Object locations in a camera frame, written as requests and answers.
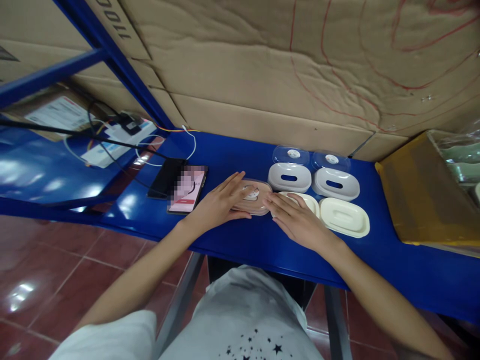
blue metal shelf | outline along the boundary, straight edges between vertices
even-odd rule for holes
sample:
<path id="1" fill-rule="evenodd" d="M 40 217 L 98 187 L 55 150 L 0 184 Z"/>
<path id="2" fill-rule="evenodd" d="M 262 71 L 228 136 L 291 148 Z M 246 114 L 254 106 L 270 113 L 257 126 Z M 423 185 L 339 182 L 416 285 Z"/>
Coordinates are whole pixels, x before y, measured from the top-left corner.
<path id="1" fill-rule="evenodd" d="M 105 62 L 155 122 L 163 128 L 174 129 L 162 107 L 85 0 L 53 1 L 92 50 L 0 86 L 0 109 Z M 69 139 L 69 142 L 74 151 L 86 147 L 84 139 Z M 115 164 L 98 169 L 88 168 L 74 159 L 62 161 L 67 156 L 71 154 L 66 152 L 63 144 L 46 140 L 31 131 L 1 130 L 0 214 L 83 224 L 98 221 L 95 216 L 70 209 L 111 201 L 112 198 L 100 194 L 120 169 Z M 130 150 L 118 161 L 127 167 L 135 158 L 135 153 Z"/>

person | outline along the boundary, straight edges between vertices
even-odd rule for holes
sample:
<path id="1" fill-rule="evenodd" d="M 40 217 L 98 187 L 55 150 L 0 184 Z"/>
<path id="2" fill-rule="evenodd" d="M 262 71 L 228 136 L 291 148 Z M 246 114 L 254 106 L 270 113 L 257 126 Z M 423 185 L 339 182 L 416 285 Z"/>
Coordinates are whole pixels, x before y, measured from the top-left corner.
<path id="1" fill-rule="evenodd" d="M 138 309 L 199 236 L 231 220 L 251 219 L 246 212 L 231 211 L 252 191 L 241 187 L 244 175 L 236 172 L 209 192 L 153 250 L 125 271 L 50 359 L 150 360 L 156 316 Z M 291 240 L 331 264 L 394 342 L 422 358 L 453 359 L 408 300 L 328 230 L 300 196 L 271 193 L 264 204 Z M 190 323 L 160 359 L 322 359 L 306 328 L 305 313 L 279 282 L 258 268 L 242 265 L 207 288 Z"/>

finger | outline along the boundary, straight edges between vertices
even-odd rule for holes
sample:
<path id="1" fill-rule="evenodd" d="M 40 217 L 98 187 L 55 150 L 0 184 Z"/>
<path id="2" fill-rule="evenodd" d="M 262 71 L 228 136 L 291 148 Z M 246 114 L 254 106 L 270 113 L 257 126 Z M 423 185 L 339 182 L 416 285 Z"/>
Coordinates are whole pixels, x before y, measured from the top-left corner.
<path id="1" fill-rule="evenodd" d="M 250 193 L 258 190 L 253 185 L 247 185 L 244 189 L 242 189 L 242 184 L 238 184 L 237 189 L 232 194 L 233 201 L 239 202 L 242 199 L 245 199 Z"/>
<path id="2" fill-rule="evenodd" d="M 287 201 L 292 201 L 288 199 L 286 196 L 279 195 L 277 193 L 271 193 L 268 198 L 271 200 L 272 203 L 277 205 L 280 209 L 282 209 L 284 212 L 286 212 L 288 215 L 293 215 L 297 209 L 295 209 L 293 206 L 290 205 Z"/>
<path id="3" fill-rule="evenodd" d="M 287 196 L 289 196 L 290 198 L 292 199 L 295 199 L 296 201 L 298 201 L 298 206 L 300 206 L 302 209 L 309 209 L 309 207 L 307 206 L 307 203 L 305 202 L 305 199 L 297 194 L 294 194 L 294 193 L 291 193 L 289 192 L 287 194 Z"/>
<path id="4" fill-rule="evenodd" d="M 222 191 L 229 183 L 232 181 L 234 177 L 238 175 L 238 171 L 235 171 L 232 175 L 226 178 L 224 182 L 222 182 L 220 185 L 218 185 L 216 188 L 214 188 L 214 191 Z"/>
<path id="5" fill-rule="evenodd" d="M 237 219 L 251 219 L 252 215 L 250 215 L 246 211 L 230 211 L 226 216 L 226 221 L 230 220 L 237 220 Z"/>
<path id="6" fill-rule="evenodd" d="M 295 201 L 293 201 L 291 198 L 289 198 L 288 196 L 286 195 L 283 195 L 283 194 L 278 194 L 278 196 L 280 197 L 280 199 L 282 199 L 284 202 L 286 202 L 288 205 L 290 205 L 292 208 L 294 208 L 295 210 L 299 210 L 300 209 L 300 206 L 299 204 L 297 204 Z"/>
<path id="7" fill-rule="evenodd" d="M 290 215 L 287 214 L 284 210 L 282 210 L 281 208 L 279 208 L 274 202 L 268 200 L 268 199 L 263 199 L 263 205 L 266 206 L 266 208 L 268 210 L 270 210 L 270 212 L 272 214 L 274 214 L 276 217 L 278 217 L 280 220 L 282 221 L 288 221 L 289 218 L 290 218 Z"/>
<path id="8" fill-rule="evenodd" d="M 280 227 L 280 229 L 283 230 L 283 232 L 284 232 L 291 240 L 294 240 L 294 238 L 295 238 L 295 237 L 294 237 L 294 234 L 290 231 L 289 227 L 282 222 L 282 220 L 280 220 L 278 217 L 274 217 L 272 220 L 275 222 L 275 224 L 277 224 L 277 225 Z"/>
<path id="9" fill-rule="evenodd" d="M 244 178 L 245 176 L 245 171 L 242 171 L 240 173 L 238 173 L 233 179 L 230 180 L 230 182 L 228 184 L 225 185 L 225 187 L 223 189 L 221 189 L 220 191 L 225 193 L 225 194 L 228 194 L 228 195 L 231 195 L 233 193 L 233 191 L 236 189 L 236 187 L 238 186 L 238 184 L 240 184 L 240 182 L 242 181 L 242 179 Z"/>

blue metal frame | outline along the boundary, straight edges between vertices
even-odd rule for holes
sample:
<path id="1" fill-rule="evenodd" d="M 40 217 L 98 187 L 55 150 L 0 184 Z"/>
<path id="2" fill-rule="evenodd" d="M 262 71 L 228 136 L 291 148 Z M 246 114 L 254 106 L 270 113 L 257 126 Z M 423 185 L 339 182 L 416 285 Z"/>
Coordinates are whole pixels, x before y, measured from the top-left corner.
<path id="1" fill-rule="evenodd" d="M 174 125 L 132 65 L 111 38 L 85 0 L 53 0 L 94 49 L 105 49 L 110 56 L 105 61 L 110 70 L 135 97 L 152 119 L 167 129 Z"/>
<path id="2" fill-rule="evenodd" d="M 174 129 L 174 125 L 162 107 L 85 0 L 53 1 L 83 35 L 93 50 L 0 86 L 0 109 L 103 61 L 155 122 L 166 129 Z M 116 197 L 111 195 L 98 195 L 59 203 L 38 204 L 0 197 L 0 214 L 95 224 L 99 220 L 98 216 L 69 209 L 100 204 L 115 199 Z"/>
<path id="3" fill-rule="evenodd" d="M 0 86 L 0 109 L 105 61 L 108 57 L 109 54 L 105 50 L 94 49 Z"/>

black phone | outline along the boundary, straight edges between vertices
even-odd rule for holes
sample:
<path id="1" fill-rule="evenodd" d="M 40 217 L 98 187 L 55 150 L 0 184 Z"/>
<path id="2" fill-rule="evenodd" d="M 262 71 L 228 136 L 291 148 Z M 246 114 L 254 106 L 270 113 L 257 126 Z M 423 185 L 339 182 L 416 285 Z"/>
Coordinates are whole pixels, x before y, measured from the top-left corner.
<path id="1" fill-rule="evenodd" d="M 185 159 L 173 157 L 165 159 L 165 162 L 161 166 L 155 180 L 153 180 L 150 189 L 148 189 L 146 196 L 153 199 L 168 199 L 182 169 L 187 163 L 188 161 Z"/>
<path id="2" fill-rule="evenodd" d="M 184 166 L 168 199 L 168 214 L 191 213 L 200 200 L 200 193 L 207 179 L 207 166 Z"/>

